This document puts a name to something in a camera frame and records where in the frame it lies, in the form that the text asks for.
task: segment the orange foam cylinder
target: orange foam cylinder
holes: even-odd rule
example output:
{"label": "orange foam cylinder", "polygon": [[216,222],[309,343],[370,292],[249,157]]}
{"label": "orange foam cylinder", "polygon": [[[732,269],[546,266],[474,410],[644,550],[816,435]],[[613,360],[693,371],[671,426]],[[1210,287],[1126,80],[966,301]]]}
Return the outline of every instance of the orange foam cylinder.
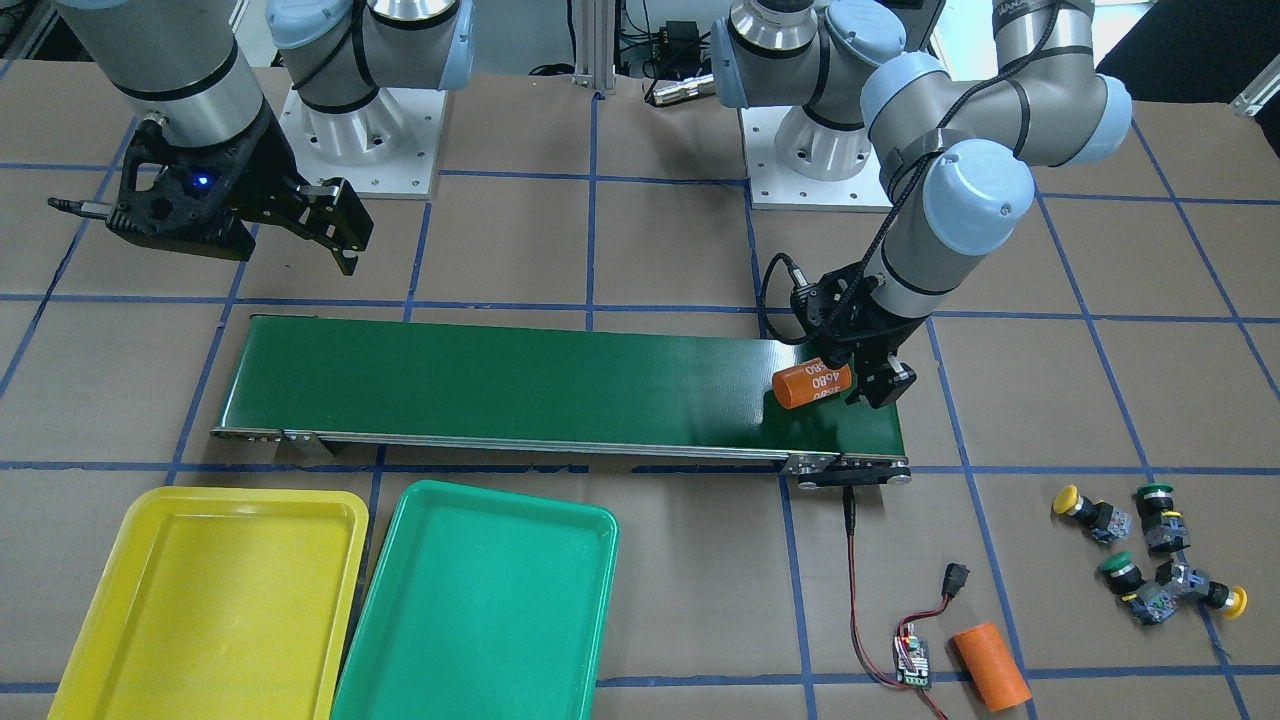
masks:
{"label": "orange foam cylinder", "polygon": [[996,625],[983,623],[957,634],[951,642],[960,651],[988,710],[1005,710],[1032,698],[1032,689],[1027,687]]}
{"label": "orange foam cylinder", "polygon": [[832,370],[822,357],[773,373],[773,395],[778,398],[778,405],[787,410],[851,387],[854,374],[849,372],[849,365]]}

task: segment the plastic tray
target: plastic tray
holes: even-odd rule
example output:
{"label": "plastic tray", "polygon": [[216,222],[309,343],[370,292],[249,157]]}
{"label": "plastic tray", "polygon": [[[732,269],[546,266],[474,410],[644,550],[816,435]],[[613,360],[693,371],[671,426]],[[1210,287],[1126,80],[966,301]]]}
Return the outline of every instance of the plastic tray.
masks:
{"label": "plastic tray", "polygon": [[347,492],[143,495],[50,720],[328,719],[367,523]]}
{"label": "plastic tray", "polygon": [[617,542],[602,507],[413,483],[333,719],[590,717]]}

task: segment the teal plastic bin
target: teal plastic bin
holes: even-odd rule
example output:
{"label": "teal plastic bin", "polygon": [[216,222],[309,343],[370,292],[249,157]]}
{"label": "teal plastic bin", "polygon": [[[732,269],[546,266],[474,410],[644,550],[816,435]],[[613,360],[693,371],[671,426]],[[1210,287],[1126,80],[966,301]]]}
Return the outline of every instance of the teal plastic bin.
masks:
{"label": "teal plastic bin", "polygon": [[333,720],[590,717],[617,544],[603,507],[413,483]]}

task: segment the yellow tray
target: yellow tray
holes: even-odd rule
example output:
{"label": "yellow tray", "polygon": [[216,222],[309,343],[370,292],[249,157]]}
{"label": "yellow tray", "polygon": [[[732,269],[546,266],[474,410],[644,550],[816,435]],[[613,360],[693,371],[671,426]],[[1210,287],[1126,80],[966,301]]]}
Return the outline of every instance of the yellow tray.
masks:
{"label": "yellow tray", "polygon": [[328,719],[367,523],[347,492],[143,495],[50,720]]}

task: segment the green tray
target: green tray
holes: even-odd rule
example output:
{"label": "green tray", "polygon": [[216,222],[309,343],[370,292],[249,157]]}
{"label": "green tray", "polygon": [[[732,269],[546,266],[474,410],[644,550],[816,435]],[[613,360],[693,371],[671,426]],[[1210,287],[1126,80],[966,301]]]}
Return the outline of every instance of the green tray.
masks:
{"label": "green tray", "polygon": [[590,717],[617,544],[603,507],[413,483],[333,720]]}
{"label": "green tray", "polygon": [[905,461],[892,406],[778,405],[772,374],[812,356],[762,340],[260,315],[212,433],[815,469]]}

